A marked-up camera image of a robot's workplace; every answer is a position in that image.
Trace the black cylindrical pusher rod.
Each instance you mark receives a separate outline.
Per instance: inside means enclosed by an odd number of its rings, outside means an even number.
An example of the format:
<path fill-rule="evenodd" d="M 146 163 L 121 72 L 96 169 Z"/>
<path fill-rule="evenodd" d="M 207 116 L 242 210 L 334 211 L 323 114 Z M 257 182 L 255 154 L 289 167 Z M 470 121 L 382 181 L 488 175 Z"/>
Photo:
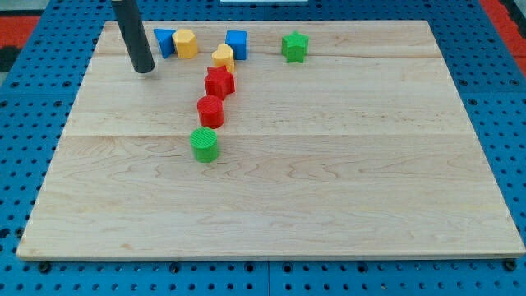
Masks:
<path fill-rule="evenodd" d="M 155 62 L 136 0 L 112 0 L 111 5 L 134 71 L 152 72 Z"/>

